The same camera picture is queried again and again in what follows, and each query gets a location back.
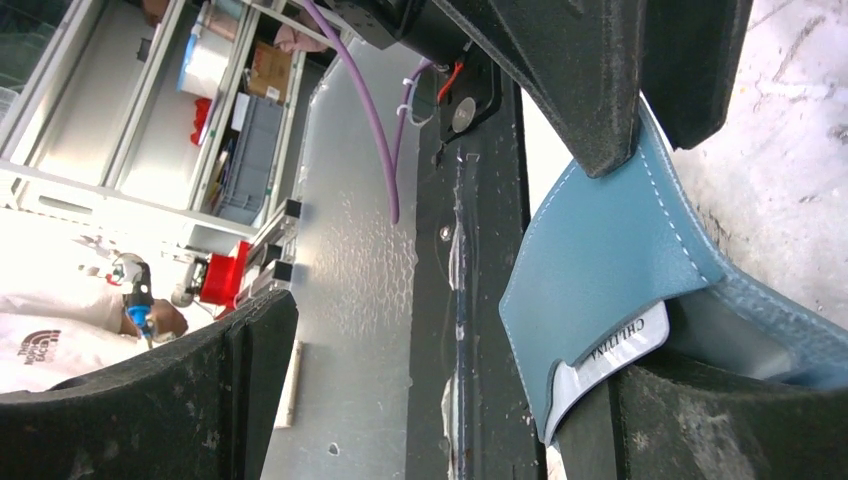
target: white label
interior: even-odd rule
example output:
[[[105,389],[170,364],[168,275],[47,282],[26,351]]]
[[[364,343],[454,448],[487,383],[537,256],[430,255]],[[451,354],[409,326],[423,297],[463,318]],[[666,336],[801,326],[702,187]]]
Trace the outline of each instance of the white label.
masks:
[[[18,92],[0,87],[0,123],[6,118],[6,114],[12,109],[17,99]]]
[[[265,98],[270,98],[277,102],[280,100],[280,91],[274,87],[268,87],[268,90],[265,92]]]
[[[239,93],[236,96],[236,105],[233,107],[233,121],[230,124],[233,130],[241,132],[244,127],[244,117],[247,115],[247,105],[250,103],[250,97]]]
[[[580,397],[605,378],[665,343],[668,332],[665,302],[659,302],[610,335],[580,365],[569,367],[560,362],[554,373],[551,411],[545,423],[545,444],[551,444],[560,420]]]

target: shelving unit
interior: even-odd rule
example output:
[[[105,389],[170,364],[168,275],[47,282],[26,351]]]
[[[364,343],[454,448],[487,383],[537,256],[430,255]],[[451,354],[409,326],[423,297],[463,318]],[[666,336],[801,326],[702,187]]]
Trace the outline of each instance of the shelving unit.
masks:
[[[293,55],[265,206],[257,221],[248,226],[217,218],[204,210],[204,198],[260,21],[273,18],[330,43],[283,15],[286,5],[285,0],[271,8],[245,2],[209,112],[208,134],[195,146],[188,137],[196,97],[177,92],[175,81],[197,7],[191,0],[171,0],[154,31],[127,3],[74,2],[0,125],[0,174],[21,180],[6,182],[14,185],[13,206],[93,225],[121,221],[132,211],[135,223],[158,227],[148,235],[169,238],[175,231],[190,238],[197,228],[241,238],[256,234],[275,210],[268,205],[281,199],[279,183],[306,54]],[[129,14],[135,16],[124,18]],[[327,12],[327,17],[347,33],[337,16]],[[118,28],[125,34],[116,37]],[[113,41],[104,40],[109,35]],[[151,41],[143,62],[134,58],[142,38]],[[99,70],[116,56],[125,63],[114,71]],[[133,222],[126,223],[130,228]]]

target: pink object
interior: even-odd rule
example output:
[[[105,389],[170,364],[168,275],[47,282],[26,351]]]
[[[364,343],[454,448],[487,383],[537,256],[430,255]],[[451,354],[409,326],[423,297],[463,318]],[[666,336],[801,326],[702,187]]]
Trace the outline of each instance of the pink object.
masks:
[[[236,32],[238,32],[238,20],[229,16],[214,3],[210,5],[209,13],[203,20],[203,26],[231,42],[235,41]]]
[[[315,20],[309,16],[305,10],[301,10],[300,13],[294,18],[304,27],[320,33],[320,29]],[[274,47],[279,48],[280,50],[286,53],[292,53],[295,51],[301,52],[323,52],[328,47],[327,45],[315,40],[314,38],[306,35],[302,32],[298,32],[294,28],[283,24],[279,30],[277,30],[277,36],[274,38]]]

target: white stitching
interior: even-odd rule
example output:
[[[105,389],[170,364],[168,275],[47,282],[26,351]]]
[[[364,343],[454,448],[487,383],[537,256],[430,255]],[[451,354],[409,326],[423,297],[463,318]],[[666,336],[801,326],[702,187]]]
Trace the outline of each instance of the white stitching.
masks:
[[[671,230],[674,233],[674,237],[677,239],[677,242],[680,244],[680,248],[683,249],[684,255],[686,255],[686,258],[689,259],[689,264],[692,265],[692,268],[695,269],[695,272],[698,274],[698,276],[701,278],[701,280],[704,283],[709,283],[707,278],[701,273],[701,270],[698,268],[698,265],[695,264],[694,260],[692,260],[692,256],[689,254],[689,250],[683,244],[683,238],[680,236],[680,233],[677,232],[677,228],[674,226],[674,223],[671,221],[671,215],[669,214],[668,210],[665,208],[665,203],[663,202],[662,197],[660,196],[659,189],[657,189],[657,184],[654,181],[654,176],[651,173],[651,169],[648,167],[648,162],[645,159],[645,154],[642,153],[642,147],[641,146],[637,147],[637,152],[639,152],[639,156],[642,158],[642,165],[644,165],[645,172],[648,174],[648,180],[650,180],[651,186],[654,187],[654,195],[657,198],[657,203],[659,204],[660,209],[662,210],[663,214],[666,216],[666,219],[668,221],[668,225],[669,225],[669,227],[671,227]],[[533,222],[533,227],[530,229],[529,232],[527,232],[527,241],[528,242],[530,241],[531,238],[533,238],[533,235],[536,233],[536,226],[542,221],[542,218],[545,216],[545,213],[548,211],[548,207],[550,207],[551,202],[553,202],[553,200],[557,197],[557,195],[559,195],[560,190],[562,190],[562,187],[565,185],[565,183],[568,181],[568,179],[571,178],[571,174],[574,173],[574,170],[577,168],[577,162],[573,160],[572,163],[573,164],[569,168],[569,170],[566,172],[565,177],[563,177],[563,179],[559,182],[559,184],[554,189],[553,193],[550,195],[550,197],[548,197],[547,201],[542,206],[542,209],[539,211],[538,218],[534,219],[535,221]],[[522,250],[518,254],[518,260],[515,263],[515,268],[513,269],[513,271],[518,271],[518,270],[521,269],[521,263],[524,260],[524,256],[525,256],[524,254],[525,253],[526,253],[526,250]],[[512,291],[513,291],[514,288],[515,288],[515,282],[513,282],[512,279],[510,279],[509,287],[507,288],[506,296],[504,297],[504,308],[507,308],[509,306],[509,303],[512,299]],[[527,390],[527,384],[524,381],[524,373],[521,369],[521,362],[518,360],[518,356],[514,354],[514,352],[515,352],[515,342],[512,339],[512,332],[510,331],[509,323],[508,322],[502,322],[502,323],[504,325],[504,331],[506,331],[506,336],[507,336],[507,339],[509,340],[509,344],[512,347],[512,350],[513,350],[513,359],[515,360],[515,366],[518,369],[518,377],[521,380],[521,386],[524,387],[524,392],[529,395],[530,392]]]
[[[565,185],[565,182],[567,182],[568,179],[571,178],[571,174],[574,173],[574,170],[576,168],[577,168],[577,161],[572,160],[571,168],[568,169],[568,171],[565,174],[565,177],[563,177],[562,180],[560,180],[559,184],[556,186],[556,189],[554,189],[554,192],[551,194],[550,197],[548,197],[548,200],[542,206],[542,210],[539,211],[538,218],[535,219],[536,220],[535,222],[533,222],[533,227],[530,228],[529,232],[527,232],[527,241],[530,241],[530,239],[533,238],[533,235],[536,233],[536,226],[542,221],[542,218],[545,216],[545,212],[547,212],[548,207],[551,206],[551,202],[553,202],[554,198],[556,198],[556,196],[559,195],[559,191],[562,190],[562,187],[563,187],[563,185]],[[518,254],[518,260],[515,262],[515,268],[513,269],[513,271],[517,271],[518,269],[521,268],[521,262],[524,260],[524,254],[525,253],[526,253],[526,250],[522,250]],[[513,290],[514,287],[515,287],[515,283],[510,279],[509,287],[507,288],[507,291],[506,291],[506,297],[504,298],[504,308],[506,308],[509,305],[509,301],[512,298],[512,290]],[[515,342],[512,341],[512,332],[510,332],[510,330],[509,330],[509,324],[508,324],[508,322],[501,322],[501,323],[503,323],[504,330],[506,331],[506,338],[509,340],[509,344],[512,347],[512,351],[513,351],[512,357],[515,360],[515,366],[518,368],[518,378],[521,380],[521,386],[524,387],[524,392],[529,395],[530,392],[527,390],[527,384],[524,383],[524,373],[522,373],[522,371],[521,371],[521,363],[518,361],[518,356],[515,355]]]
[[[701,277],[701,281],[704,283],[710,283],[707,280],[707,277],[701,273],[701,270],[698,268],[698,265],[692,260],[692,255],[689,254],[689,250],[686,248],[686,245],[683,244],[683,238],[680,236],[680,233],[677,231],[677,227],[674,226],[674,222],[671,221],[671,215],[669,215],[668,210],[665,208],[665,204],[660,197],[660,191],[657,189],[657,183],[654,182],[654,175],[651,173],[650,167],[648,167],[648,161],[645,159],[645,154],[642,153],[642,147],[636,147],[636,151],[639,152],[639,156],[642,158],[642,165],[645,167],[645,172],[648,174],[648,180],[651,181],[651,186],[654,187],[654,195],[657,197],[657,203],[660,205],[660,209],[665,214],[668,219],[668,226],[671,227],[671,231],[674,233],[674,238],[677,239],[677,243],[680,244],[680,248],[683,249],[683,254],[686,255],[686,258],[689,259],[689,264],[692,265],[692,268],[695,269],[695,272]]]

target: cardboard box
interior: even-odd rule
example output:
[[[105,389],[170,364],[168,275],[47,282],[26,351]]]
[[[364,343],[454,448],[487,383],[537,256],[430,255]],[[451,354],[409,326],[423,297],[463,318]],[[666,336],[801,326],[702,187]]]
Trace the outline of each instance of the cardboard box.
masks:
[[[147,24],[155,27],[161,22],[169,3],[171,3],[170,0],[142,0],[141,9],[144,11],[144,19]]]
[[[282,105],[286,102],[292,56],[266,43],[257,42],[247,93],[269,98]]]

